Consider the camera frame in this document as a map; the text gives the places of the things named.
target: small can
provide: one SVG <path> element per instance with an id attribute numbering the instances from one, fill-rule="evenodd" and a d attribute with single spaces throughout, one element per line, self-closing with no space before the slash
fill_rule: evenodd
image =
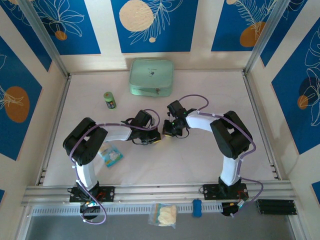
<path id="1" fill-rule="evenodd" d="M 115 98 L 112 94 L 112 92 L 110 91 L 107 91 L 104 95 L 104 100 L 105 100 L 105 103 L 106 105 L 108 106 L 109 109 L 115 109 L 117 106 L 116 106 L 116 101 L 115 101 Z"/>

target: white table surface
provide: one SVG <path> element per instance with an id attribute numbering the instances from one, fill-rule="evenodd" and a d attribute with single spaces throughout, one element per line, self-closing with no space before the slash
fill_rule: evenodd
<path id="1" fill-rule="evenodd" d="M 188 94 L 209 99 L 207 113 L 235 111 L 253 136 L 257 150 L 244 160 L 241 175 L 256 180 L 273 180 L 265 147 L 241 72 L 177 70 L 169 97 L 145 97 L 129 92 L 129 72 L 72 76 L 43 185 L 73 185 L 75 172 L 62 144 L 85 117 L 97 123 L 119 123 L 134 118 L 141 109 L 154 109 L 161 117 L 159 131 L 167 117 L 167 105 Z M 116 109 L 108 109 L 105 92 L 113 93 Z M 187 110 L 205 101 L 189 97 L 181 101 Z M 223 155 L 211 132 L 191 129 L 186 139 L 164 137 L 154 145 L 134 145 L 131 141 L 112 142 L 124 158 L 107 168 L 97 155 L 94 169 L 100 184 L 181 184 L 216 182 L 222 171 Z"/>

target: mint green pouch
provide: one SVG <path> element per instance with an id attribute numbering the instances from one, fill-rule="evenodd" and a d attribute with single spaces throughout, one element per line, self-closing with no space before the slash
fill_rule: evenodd
<path id="1" fill-rule="evenodd" d="M 168 97 L 174 82 L 174 64 L 169 60 L 142 59 L 133 61 L 130 70 L 130 92 L 149 97 Z"/>

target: wall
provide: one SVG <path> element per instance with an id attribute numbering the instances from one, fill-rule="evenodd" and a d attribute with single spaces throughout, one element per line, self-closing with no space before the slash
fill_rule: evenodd
<path id="1" fill-rule="evenodd" d="M 276 1 L 33 0 L 32 4 L 68 71 L 75 73 L 128 70 L 134 58 L 169 59 L 176 69 L 243 69 Z M 18 29 L 23 24 L 26 29 L 26 20 L 11 2 L 1 0 L 0 5 Z M 19 31 L 33 48 L 31 36 Z"/>
<path id="2" fill-rule="evenodd" d="M 311 184 L 320 181 L 320 145 L 315 144 L 316 146 L 313 147 L 311 144 L 309 145 L 310 149 L 307 150 L 300 147 L 299 140 L 305 140 L 308 143 L 318 141 L 320 126 L 314 126 L 314 132 L 308 135 L 305 132 L 306 130 L 304 130 L 304 124 L 310 125 L 311 118 L 303 118 L 300 115 L 288 115 L 285 103 L 290 103 L 289 107 L 297 114 L 308 113 L 306 111 L 310 111 L 311 107 L 308 106 L 306 109 L 302 107 L 303 110 L 300 109 L 297 105 L 299 103 L 299 89 L 291 90 L 292 86 L 297 83 L 300 84 L 303 81 L 299 77 L 299 74 L 301 72 L 300 69 L 303 69 L 303 72 L 306 74 L 305 64 L 291 65 L 291 72 L 284 72 L 284 69 L 287 69 L 288 64 L 286 62 L 290 64 L 290 60 L 288 59 L 293 53 L 297 54 L 295 50 L 300 49 L 300 47 L 297 47 L 319 19 L 319 8 L 320 2 L 318 0 L 308 0 L 266 67 L 264 67 L 261 60 L 258 60 L 249 75 L 249 79 L 254 84 L 255 90 L 258 93 L 257 95 L 260 98 L 259 107 L 262 109 L 264 121 L 266 126 L 268 126 L 267 131 L 275 157 L 282 164 L 284 178 L 291 180 L 296 194 L 302 203 L 303 211 L 300 211 L 299 214 L 305 218 L 307 229 L 314 240 L 319 239 L 320 235 L 320 205 L 314 195 Z M 305 61 L 305 54 L 301 56 L 303 63 Z M 285 83 L 287 75 L 284 73 L 293 76 L 290 83 Z M 281 94 L 286 90 L 288 90 L 287 98 L 281 100 Z M 295 96 L 292 103 L 289 102 L 292 99 L 291 96 Z M 290 118 L 294 117 L 296 122 L 301 124 L 301 127 L 299 125 L 296 126 L 298 128 L 296 130 L 288 126 L 288 123 L 291 122 Z M 296 138 L 297 131 L 301 133 L 300 138 Z"/>
<path id="3" fill-rule="evenodd" d="M 51 64 L 48 71 L 44 68 L 39 58 L 24 41 L 21 34 L 1 7 L 0 22 L 0 37 L 8 44 L 14 54 L 23 62 L 28 72 L 30 72 L 42 87 L 33 115 L 29 113 L 30 116 L 28 116 L 28 118 L 32 118 L 17 158 L 0 154 L 0 189 L 5 190 L 0 205 L 0 239 L 8 240 L 13 239 L 15 230 L 17 229 L 22 210 L 20 204 L 26 186 L 34 185 L 36 182 L 51 133 L 55 113 L 65 85 L 65 79 L 58 72 L 54 63 Z M 14 82 L 22 70 L 17 69 L 15 65 L 9 67 L 12 69 L 11 80 Z M 6 83 L 7 82 L 3 82 L 2 76 L 0 85 Z M 6 113 L 7 110 L 5 111 L 5 107 L 3 107 L 0 111 L 1 113 Z M 5 122 L 9 121 L 8 116 L 1 115 L 0 128 L 3 127 Z M 7 134 L 1 137 L 0 142 L 4 144 L 4 137 L 10 140 L 14 136 Z"/>

